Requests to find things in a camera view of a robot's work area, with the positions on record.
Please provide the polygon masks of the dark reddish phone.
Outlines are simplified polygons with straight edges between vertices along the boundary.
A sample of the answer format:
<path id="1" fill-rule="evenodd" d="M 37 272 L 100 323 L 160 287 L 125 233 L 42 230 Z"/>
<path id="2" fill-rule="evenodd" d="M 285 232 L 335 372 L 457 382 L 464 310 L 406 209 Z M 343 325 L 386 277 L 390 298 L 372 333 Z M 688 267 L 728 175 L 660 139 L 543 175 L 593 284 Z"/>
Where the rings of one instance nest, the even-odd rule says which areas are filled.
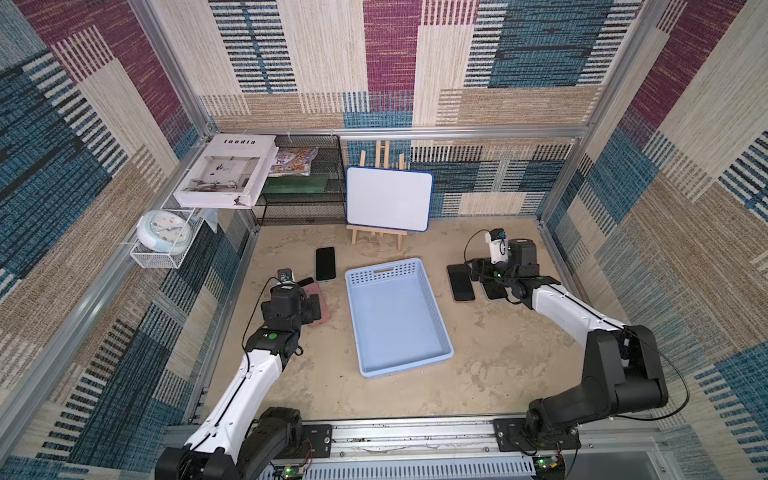
<path id="1" fill-rule="evenodd" d="M 488 281 L 482 283 L 483 290 L 488 300 L 507 300 L 508 293 L 506 288 L 495 281 Z"/>

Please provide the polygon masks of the blue plastic storage basket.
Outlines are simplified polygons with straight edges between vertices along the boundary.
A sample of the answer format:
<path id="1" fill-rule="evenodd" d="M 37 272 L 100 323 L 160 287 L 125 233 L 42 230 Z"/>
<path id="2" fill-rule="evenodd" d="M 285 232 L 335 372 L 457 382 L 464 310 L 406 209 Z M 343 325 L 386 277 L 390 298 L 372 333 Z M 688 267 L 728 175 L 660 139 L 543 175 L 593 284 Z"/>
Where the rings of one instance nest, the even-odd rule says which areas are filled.
<path id="1" fill-rule="evenodd" d="M 364 378 L 423 368 L 453 357 L 421 259 L 350 269 L 345 283 Z"/>

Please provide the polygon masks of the pink phone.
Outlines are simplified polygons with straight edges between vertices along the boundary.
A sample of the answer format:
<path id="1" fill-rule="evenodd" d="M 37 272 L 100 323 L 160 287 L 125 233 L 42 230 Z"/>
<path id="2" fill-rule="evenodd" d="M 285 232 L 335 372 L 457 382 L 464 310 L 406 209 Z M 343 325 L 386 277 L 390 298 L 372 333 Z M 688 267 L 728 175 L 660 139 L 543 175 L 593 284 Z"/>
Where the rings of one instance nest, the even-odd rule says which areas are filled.
<path id="1" fill-rule="evenodd" d="M 304 290 L 308 295 L 317 295 L 319 299 L 321 317 L 319 320 L 310 324 L 310 327 L 316 328 L 328 323 L 332 319 L 331 310 L 327 304 L 324 293 L 322 292 L 317 282 L 312 282 L 304 286 Z"/>

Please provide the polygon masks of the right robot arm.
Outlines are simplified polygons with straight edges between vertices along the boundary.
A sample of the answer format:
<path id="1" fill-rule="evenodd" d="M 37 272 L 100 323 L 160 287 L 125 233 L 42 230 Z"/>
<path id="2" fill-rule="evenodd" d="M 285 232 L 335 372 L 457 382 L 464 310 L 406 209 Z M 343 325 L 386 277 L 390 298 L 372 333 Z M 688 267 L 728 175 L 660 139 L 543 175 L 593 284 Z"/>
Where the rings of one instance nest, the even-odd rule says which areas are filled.
<path id="1" fill-rule="evenodd" d="M 513 304 L 553 321 L 584 349 L 579 384 L 530 402 L 521 420 L 495 423 L 499 447 L 531 455 L 576 448 L 581 424 L 661 408 L 668 403 L 662 354 L 644 326 L 627 326 L 593 309 L 551 276 L 541 274 L 530 239 L 508 239 L 502 229 L 483 233 L 486 258 L 465 262 L 471 280 L 499 287 Z"/>

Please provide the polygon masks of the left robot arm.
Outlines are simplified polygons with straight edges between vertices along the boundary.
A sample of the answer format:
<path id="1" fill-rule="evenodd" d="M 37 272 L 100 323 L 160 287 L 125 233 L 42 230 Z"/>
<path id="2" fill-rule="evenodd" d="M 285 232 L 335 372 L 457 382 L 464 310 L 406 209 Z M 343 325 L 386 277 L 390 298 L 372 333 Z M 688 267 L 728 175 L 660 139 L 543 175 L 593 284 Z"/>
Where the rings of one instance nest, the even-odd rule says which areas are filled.
<path id="1" fill-rule="evenodd" d="M 256 413 L 291 357 L 303 354 L 301 329 L 321 319 L 319 297 L 280 280 L 270 299 L 257 305 L 264 322 L 241 344 L 240 366 L 225 393 L 183 446 L 162 452 L 156 479 L 257 479 L 284 450 L 301 447 L 298 410 Z"/>

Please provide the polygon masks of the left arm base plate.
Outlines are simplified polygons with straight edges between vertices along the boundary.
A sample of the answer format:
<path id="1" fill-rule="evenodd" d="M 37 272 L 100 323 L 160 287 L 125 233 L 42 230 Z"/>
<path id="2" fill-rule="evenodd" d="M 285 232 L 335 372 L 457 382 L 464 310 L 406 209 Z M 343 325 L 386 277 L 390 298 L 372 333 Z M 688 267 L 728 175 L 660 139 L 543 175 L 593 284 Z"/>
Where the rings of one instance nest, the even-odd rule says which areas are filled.
<path id="1" fill-rule="evenodd" d="M 331 424 L 303 424 L 300 428 L 285 422 L 264 422 L 257 425 L 242 444 L 240 459 L 298 459 L 328 458 L 333 439 Z"/>

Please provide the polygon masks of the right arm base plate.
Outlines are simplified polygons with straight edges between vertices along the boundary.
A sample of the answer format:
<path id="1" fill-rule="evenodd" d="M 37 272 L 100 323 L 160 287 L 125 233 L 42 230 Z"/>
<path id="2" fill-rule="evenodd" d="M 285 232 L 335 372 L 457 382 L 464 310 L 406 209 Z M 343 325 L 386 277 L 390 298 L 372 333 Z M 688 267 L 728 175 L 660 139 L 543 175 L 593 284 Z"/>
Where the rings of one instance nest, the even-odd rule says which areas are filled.
<path id="1" fill-rule="evenodd" d="M 525 417 L 497 418 L 492 420 L 492 425 L 500 452 L 534 456 L 543 451 L 581 448 L 579 432 L 575 427 L 536 430 L 529 426 Z"/>

